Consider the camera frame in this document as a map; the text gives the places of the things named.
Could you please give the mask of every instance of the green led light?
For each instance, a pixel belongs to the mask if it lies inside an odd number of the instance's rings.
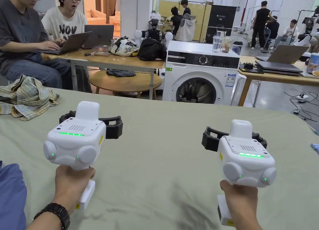
[[[263,155],[259,154],[251,154],[251,153],[239,153],[242,156],[256,157],[256,158],[265,158]]]
[[[81,134],[72,134],[72,133],[64,133],[64,132],[59,132],[59,134],[62,134],[62,135],[84,136],[84,135],[81,135]]]

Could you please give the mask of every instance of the black bag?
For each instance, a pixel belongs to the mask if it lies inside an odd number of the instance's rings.
[[[166,55],[166,46],[163,43],[151,38],[143,40],[138,52],[138,57],[142,61],[155,61],[157,58],[165,60]]]

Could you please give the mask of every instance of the washing machine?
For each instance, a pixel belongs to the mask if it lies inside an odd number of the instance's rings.
[[[239,55],[212,50],[211,44],[169,43],[164,101],[230,105]]]

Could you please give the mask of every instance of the washing machine control panel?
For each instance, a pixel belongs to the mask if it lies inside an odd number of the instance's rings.
[[[167,61],[198,66],[234,69],[237,69],[239,65],[239,57],[213,56],[172,51],[168,52]]]

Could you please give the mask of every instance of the handheld controller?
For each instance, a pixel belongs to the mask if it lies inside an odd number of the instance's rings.
[[[117,137],[122,134],[120,116],[113,119],[98,119],[99,104],[81,101],[75,116],[68,115],[63,122],[53,128],[44,142],[45,157],[53,164],[67,165],[75,171],[80,171],[93,165],[108,138],[108,130],[120,127]],[[109,125],[110,120],[118,120],[115,125]],[[84,210],[95,190],[95,181],[90,180],[83,192],[77,209]]]
[[[217,138],[212,137],[211,132],[217,134]],[[229,134],[207,127],[202,145],[217,151],[223,177],[232,185],[264,188],[276,179],[275,160],[265,149],[267,142],[252,132],[249,121],[233,120]],[[218,195],[217,199],[221,224],[234,227],[225,196]]]

